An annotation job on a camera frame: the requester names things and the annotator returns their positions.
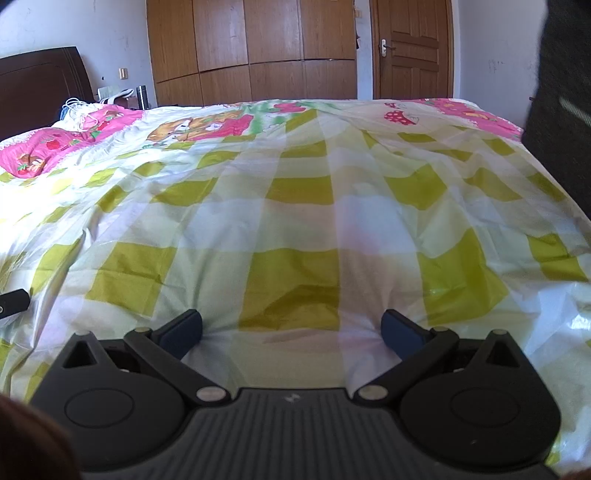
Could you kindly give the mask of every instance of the black robotic gripper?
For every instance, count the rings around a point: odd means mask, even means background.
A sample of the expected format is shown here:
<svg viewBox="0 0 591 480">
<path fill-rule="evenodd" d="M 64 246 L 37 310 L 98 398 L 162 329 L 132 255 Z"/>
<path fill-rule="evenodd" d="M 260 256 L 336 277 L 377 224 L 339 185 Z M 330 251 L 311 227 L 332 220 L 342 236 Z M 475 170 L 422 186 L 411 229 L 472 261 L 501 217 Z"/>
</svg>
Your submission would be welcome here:
<svg viewBox="0 0 591 480">
<path fill-rule="evenodd" d="M 188 310 L 121 340 L 73 335 L 31 404 L 69 433 L 92 480 L 550 480 L 560 412 L 511 335 L 422 329 L 394 310 L 401 363 L 358 389 L 243 388 L 181 363 Z"/>
</svg>

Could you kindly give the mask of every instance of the black plastic base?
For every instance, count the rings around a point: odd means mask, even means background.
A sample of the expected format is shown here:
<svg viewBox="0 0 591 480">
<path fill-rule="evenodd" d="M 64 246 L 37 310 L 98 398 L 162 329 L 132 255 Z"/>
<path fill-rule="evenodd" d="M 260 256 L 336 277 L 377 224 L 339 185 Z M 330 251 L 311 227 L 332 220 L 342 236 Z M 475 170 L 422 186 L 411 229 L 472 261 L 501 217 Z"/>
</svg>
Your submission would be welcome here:
<svg viewBox="0 0 591 480">
<path fill-rule="evenodd" d="M 88 480 L 554 480 L 543 465 L 474 473 L 433 460 L 381 408 L 345 390 L 244 389 L 229 405 L 197 410 L 166 450 Z"/>
</svg>

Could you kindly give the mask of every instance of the door handle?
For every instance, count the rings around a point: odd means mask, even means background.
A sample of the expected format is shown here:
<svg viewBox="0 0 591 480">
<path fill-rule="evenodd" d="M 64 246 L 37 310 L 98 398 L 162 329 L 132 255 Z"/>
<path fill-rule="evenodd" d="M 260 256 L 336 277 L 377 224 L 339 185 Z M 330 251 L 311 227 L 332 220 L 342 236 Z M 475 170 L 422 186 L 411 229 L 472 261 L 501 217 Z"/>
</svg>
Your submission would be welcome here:
<svg viewBox="0 0 591 480">
<path fill-rule="evenodd" d="M 388 48 L 392 51 L 396 50 L 396 47 L 391 47 L 390 45 L 388 45 L 385 38 L 382 38 L 381 47 L 382 47 L 382 57 L 386 56 L 386 54 L 388 52 L 388 50 L 387 50 Z"/>
</svg>

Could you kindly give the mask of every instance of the white wall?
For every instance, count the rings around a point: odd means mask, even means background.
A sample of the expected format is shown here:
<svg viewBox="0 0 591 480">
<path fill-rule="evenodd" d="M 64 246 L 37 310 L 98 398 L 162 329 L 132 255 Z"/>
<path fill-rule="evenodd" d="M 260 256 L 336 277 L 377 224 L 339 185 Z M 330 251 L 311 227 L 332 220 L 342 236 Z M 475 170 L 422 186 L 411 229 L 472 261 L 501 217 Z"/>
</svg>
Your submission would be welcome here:
<svg viewBox="0 0 591 480">
<path fill-rule="evenodd" d="M 459 0 L 460 96 L 522 127 L 546 13 L 545 0 Z"/>
<path fill-rule="evenodd" d="M 452 0 L 453 17 L 453 97 L 457 98 L 462 92 L 462 35 L 460 24 L 459 0 Z"/>
<path fill-rule="evenodd" d="M 0 57 L 70 46 L 78 47 L 95 94 L 108 85 L 146 85 L 155 105 L 145 0 L 16 0 L 0 14 Z M 123 67 L 128 80 L 119 79 Z"/>
<path fill-rule="evenodd" d="M 359 48 L 357 49 L 357 98 L 371 100 L 374 98 L 374 61 L 372 58 L 371 15 L 369 0 L 355 0 L 355 8 L 361 12 L 355 18 Z"/>
</svg>

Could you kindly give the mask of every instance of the door frame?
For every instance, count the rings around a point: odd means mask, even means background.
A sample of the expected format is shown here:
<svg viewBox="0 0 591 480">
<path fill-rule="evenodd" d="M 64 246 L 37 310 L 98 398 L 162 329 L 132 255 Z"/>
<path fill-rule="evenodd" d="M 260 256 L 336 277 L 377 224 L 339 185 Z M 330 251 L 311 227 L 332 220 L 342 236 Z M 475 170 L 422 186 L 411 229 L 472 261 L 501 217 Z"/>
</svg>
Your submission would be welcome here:
<svg viewBox="0 0 591 480">
<path fill-rule="evenodd" d="M 447 45 L 449 54 L 447 56 L 449 65 L 447 66 L 447 96 L 453 96 L 453 82 L 454 82 L 454 31 L 453 31 L 453 9 L 452 0 L 446 0 L 447 5 Z M 372 40 L 372 59 L 374 64 L 374 99 L 381 97 L 381 56 L 379 52 L 379 16 L 378 16 L 378 0 L 369 0 L 369 16 L 371 17 L 371 40 Z"/>
</svg>

